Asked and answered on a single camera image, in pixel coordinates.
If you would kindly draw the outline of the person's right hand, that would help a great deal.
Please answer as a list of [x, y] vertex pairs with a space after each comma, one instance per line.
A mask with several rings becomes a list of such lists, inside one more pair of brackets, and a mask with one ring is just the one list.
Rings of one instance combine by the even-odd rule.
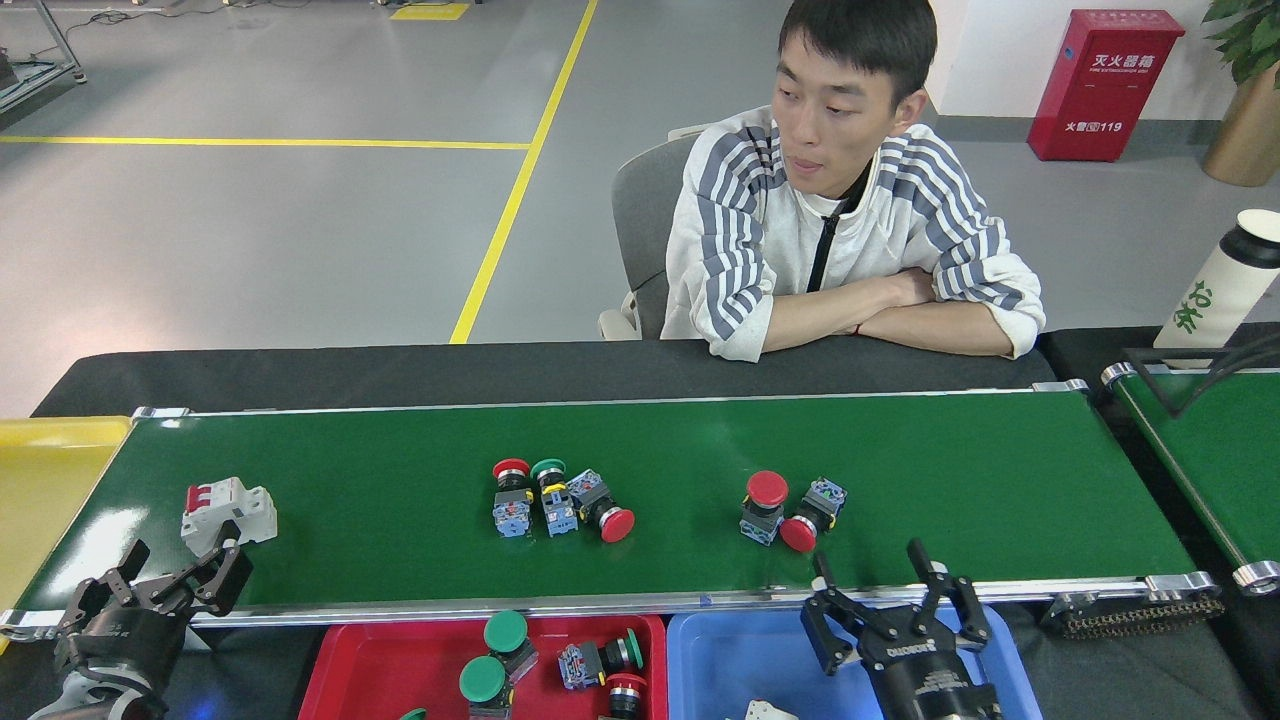
[[891, 275], [886, 282], [888, 307], [911, 307], [937, 301], [933, 275], [918, 266]]

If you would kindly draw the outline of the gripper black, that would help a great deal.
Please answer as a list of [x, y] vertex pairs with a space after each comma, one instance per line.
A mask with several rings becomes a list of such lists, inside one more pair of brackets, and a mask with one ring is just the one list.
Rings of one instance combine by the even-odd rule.
[[233, 520], [223, 521], [212, 550], [182, 570], [150, 582], [151, 609], [136, 606], [131, 583], [150, 550], [142, 539], [134, 539], [114, 568], [82, 580], [72, 593], [59, 625], [56, 674], [90, 670], [120, 676], [128, 671], [154, 694], [161, 694], [184, 646], [186, 615], [200, 606], [212, 616], [225, 616], [246, 587], [253, 564], [239, 538], [239, 527]]
[[[915, 635], [929, 633], [941, 597], [946, 597], [961, 623], [963, 646], [986, 646], [989, 624], [968, 577], [954, 577], [942, 562], [931, 560], [920, 538], [908, 542], [908, 557], [925, 585], [923, 601], [908, 626]], [[886, 719], [1002, 719], [998, 697], [991, 684], [975, 683], [956, 651], [955, 635], [943, 628], [938, 635], [908, 638], [899, 634], [881, 611], [844, 594], [822, 551], [812, 556], [815, 573], [812, 594], [801, 606], [801, 623], [822, 671], [833, 676], [850, 660], [859, 660], [854, 644], [838, 637], [835, 621], [859, 638], [865, 632], [865, 669], [881, 712]]]

